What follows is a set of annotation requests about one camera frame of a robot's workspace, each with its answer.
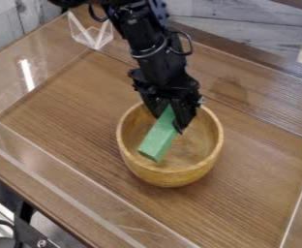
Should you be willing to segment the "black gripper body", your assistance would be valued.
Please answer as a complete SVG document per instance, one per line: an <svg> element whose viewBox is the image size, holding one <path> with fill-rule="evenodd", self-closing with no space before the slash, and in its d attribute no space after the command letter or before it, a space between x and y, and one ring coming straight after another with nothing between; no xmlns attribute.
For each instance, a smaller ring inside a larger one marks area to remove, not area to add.
<svg viewBox="0 0 302 248"><path fill-rule="evenodd" d="M153 44L131 47L131 56L139 67L128 73L135 90L140 93L165 92L173 100L197 102L200 84L187 71L191 51L184 51L180 43Z"/></svg>

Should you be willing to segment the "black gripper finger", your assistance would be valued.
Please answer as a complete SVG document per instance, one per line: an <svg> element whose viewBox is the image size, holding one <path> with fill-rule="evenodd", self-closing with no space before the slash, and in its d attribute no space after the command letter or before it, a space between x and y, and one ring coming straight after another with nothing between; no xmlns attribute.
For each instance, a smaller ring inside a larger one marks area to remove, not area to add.
<svg viewBox="0 0 302 248"><path fill-rule="evenodd" d="M165 92L143 93L141 98L151 114L155 118L159 118L171 104L169 94Z"/></svg>
<svg viewBox="0 0 302 248"><path fill-rule="evenodd" d="M179 133L183 134L196 117L196 109L200 107L200 104L197 102L191 103L173 100L171 106L175 111L173 125Z"/></svg>

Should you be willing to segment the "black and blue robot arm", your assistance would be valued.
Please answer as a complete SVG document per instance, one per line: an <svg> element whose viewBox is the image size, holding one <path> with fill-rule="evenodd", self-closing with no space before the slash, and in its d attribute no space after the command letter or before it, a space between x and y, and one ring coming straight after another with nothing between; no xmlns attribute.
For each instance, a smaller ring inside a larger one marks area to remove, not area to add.
<svg viewBox="0 0 302 248"><path fill-rule="evenodd" d="M64 9L100 5L104 15L89 9L97 22L109 21L128 42L139 67L129 71L135 90L153 116L173 109L171 124L179 132L189 127L201 105L200 84L187 71L192 49L181 40L189 35L168 25L169 13L163 0L49 0Z"/></svg>

